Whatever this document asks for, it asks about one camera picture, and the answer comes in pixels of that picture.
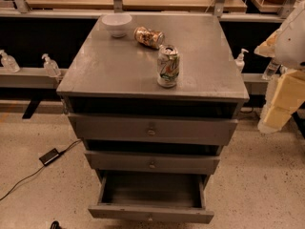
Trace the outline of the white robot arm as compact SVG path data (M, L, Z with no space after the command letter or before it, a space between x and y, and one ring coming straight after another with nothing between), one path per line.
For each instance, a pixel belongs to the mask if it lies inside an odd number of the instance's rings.
M255 54L271 57L287 72L272 77L265 94L258 130L263 134L280 131L305 102L305 2L300 2L281 26L263 43Z

